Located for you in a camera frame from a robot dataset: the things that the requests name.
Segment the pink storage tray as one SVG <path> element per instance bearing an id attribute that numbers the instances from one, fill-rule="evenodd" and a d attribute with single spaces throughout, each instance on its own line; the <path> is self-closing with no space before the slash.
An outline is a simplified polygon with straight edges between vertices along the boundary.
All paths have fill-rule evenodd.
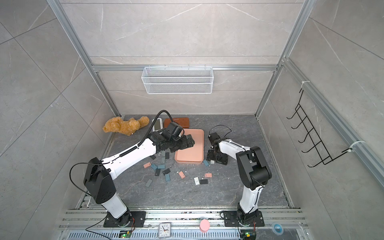
<path id="1" fill-rule="evenodd" d="M 204 131 L 185 129 L 185 134 L 191 135 L 195 144 L 192 148 L 176 151 L 175 161 L 179 164 L 201 164 L 204 160 Z"/>

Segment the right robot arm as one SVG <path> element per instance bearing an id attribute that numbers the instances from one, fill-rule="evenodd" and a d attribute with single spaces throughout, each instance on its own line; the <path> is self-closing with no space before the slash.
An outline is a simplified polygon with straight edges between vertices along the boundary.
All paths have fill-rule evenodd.
<path id="1" fill-rule="evenodd" d="M 226 137 L 221 138 L 213 130 L 209 131 L 208 139 L 212 146 L 208 151 L 207 159 L 222 165 L 228 164 L 229 157 L 235 159 L 244 185 L 237 210 L 223 212 L 225 226 L 265 226 L 258 203 L 262 190 L 272 178 L 272 171 L 262 150 L 258 146 L 246 147 Z"/>

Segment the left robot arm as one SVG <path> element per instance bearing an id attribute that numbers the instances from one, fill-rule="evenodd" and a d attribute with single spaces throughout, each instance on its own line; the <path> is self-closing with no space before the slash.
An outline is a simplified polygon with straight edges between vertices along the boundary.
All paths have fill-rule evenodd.
<path id="1" fill-rule="evenodd" d="M 191 135 L 174 122 L 170 113 L 161 110 L 156 119 L 162 114 L 168 115 L 171 123 L 163 129 L 153 131 L 153 122 L 141 141 L 126 150 L 111 157 L 99 160 L 93 158 L 84 165 L 87 166 L 83 180 L 86 190 L 83 193 L 90 195 L 97 204 L 102 205 L 114 219 L 120 219 L 130 215 L 126 204 L 117 194 L 114 180 L 124 171 L 161 151 L 170 150 L 174 153 L 178 150 L 192 148 L 195 141 Z"/>

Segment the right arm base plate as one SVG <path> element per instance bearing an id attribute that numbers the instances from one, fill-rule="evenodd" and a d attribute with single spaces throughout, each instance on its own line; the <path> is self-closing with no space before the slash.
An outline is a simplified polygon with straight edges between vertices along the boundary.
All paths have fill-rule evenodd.
<path id="1" fill-rule="evenodd" d="M 220 217 L 224 220 L 226 227 L 264 227 L 265 222 L 262 213 L 259 210 L 250 214 L 245 214 L 242 210 L 237 211 L 221 211 Z"/>

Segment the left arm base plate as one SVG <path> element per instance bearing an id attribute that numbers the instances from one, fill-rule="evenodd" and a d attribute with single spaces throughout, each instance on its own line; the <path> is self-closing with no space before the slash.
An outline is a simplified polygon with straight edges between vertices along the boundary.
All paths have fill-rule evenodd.
<path id="1" fill-rule="evenodd" d="M 110 212 L 107 213 L 104 222 L 104 228 L 128 228 L 134 225 L 135 227 L 142 228 L 146 220 L 146 211 L 128 211 L 120 218 L 116 219 Z"/>

